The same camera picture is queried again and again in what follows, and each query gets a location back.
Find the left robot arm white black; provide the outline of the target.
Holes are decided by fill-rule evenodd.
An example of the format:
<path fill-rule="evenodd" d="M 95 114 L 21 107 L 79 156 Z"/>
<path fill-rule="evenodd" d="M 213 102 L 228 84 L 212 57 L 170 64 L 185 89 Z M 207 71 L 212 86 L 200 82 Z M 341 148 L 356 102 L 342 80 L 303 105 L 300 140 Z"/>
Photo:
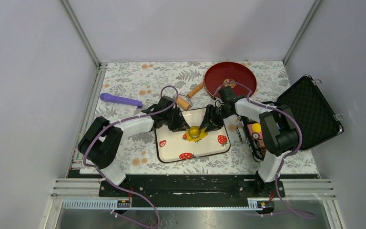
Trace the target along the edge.
<path fill-rule="evenodd" d="M 182 111 L 168 96 L 159 102 L 143 109 L 138 109 L 132 117 L 111 123 L 103 116 L 97 117 L 77 145 L 83 154 L 83 163 L 90 161 L 89 166 L 100 171 L 100 174 L 111 182 L 111 191 L 117 196 L 128 192 L 129 184 L 126 174 L 116 163 L 116 154 L 120 143 L 130 136 L 168 127 L 171 132 L 186 131 L 190 128 Z"/>

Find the wooden dough roller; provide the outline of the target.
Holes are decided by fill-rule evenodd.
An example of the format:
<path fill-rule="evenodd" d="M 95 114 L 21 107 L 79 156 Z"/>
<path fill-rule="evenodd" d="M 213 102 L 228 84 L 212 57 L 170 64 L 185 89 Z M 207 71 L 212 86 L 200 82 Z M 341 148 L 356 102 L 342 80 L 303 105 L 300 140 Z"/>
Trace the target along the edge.
<path fill-rule="evenodd" d="M 189 110 L 193 103 L 191 99 L 204 87 L 204 83 L 198 84 L 195 88 L 193 88 L 190 92 L 186 94 L 178 94 L 176 104 L 183 110 Z"/>

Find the yellow dough lump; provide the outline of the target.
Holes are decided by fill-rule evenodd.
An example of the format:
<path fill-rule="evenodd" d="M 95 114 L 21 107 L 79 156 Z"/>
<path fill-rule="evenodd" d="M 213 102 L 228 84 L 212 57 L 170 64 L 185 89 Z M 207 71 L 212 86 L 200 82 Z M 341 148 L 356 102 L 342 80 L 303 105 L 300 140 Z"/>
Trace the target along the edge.
<path fill-rule="evenodd" d="M 191 142 L 199 142 L 199 141 L 201 141 L 203 138 L 205 138 L 205 137 L 208 135 L 208 133 L 206 133 L 204 130 L 201 130 L 201 134 L 200 134 L 200 137 L 199 137 L 198 139 L 191 139 L 191 138 L 188 136 L 187 132 L 186 132 L 186 134 L 185 134 L 185 136 L 186 136 L 186 140 L 187 140 L 187 141 L 191 141 Z"/>

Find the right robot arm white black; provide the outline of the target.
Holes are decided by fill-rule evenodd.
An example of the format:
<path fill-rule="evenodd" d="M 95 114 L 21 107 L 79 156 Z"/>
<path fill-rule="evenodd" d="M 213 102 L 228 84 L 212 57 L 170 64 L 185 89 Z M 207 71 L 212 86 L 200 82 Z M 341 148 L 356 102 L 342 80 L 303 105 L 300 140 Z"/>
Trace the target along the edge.
<path fill-rule="evenodd" d="M 272 182 L 279 178 L 284 159 L 299 150 L 303 139 L 301 129 L 287 106 L 279 108 L 237 96 L 230 86 L 221 85 L 216 92 L 221 104 L 207 105 L 200 129 L 205 132 L 219 130 L 224 120 L 232 115 L 244 116 L 260 124 L 266 154 L 257 171 L 260 180 L 255 182 L 254 190 L 265 197 L 273 191 Z"/>

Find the strawberry print tray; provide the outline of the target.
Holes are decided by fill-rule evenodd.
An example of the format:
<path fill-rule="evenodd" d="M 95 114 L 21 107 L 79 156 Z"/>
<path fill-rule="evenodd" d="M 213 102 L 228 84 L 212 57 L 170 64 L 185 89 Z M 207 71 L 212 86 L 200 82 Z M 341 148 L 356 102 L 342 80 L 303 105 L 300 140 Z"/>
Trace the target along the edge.
<path fill-rule="evenodd" d="M 157 156 L 161 162 L 171 163 L 221 154 L 227 152 L 231 147 L 224 126 L 217 131 L 207 132 L 208 135 L 199 142 L 187 141 L 186 132 L 172 132 L 167 126 L 155 130 Z"/>

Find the metal ring cutter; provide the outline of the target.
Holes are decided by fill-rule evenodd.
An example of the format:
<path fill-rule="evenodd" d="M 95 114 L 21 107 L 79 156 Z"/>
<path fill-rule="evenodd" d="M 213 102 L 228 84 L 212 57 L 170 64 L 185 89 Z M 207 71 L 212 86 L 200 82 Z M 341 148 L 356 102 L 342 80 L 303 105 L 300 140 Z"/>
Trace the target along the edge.
<path fill-rule="evenodd" d="M 200 137 L 201 130 L 198 126 L 192 126 L 188 130 L 187 134 L 191 139 L 198 139 Z"/>

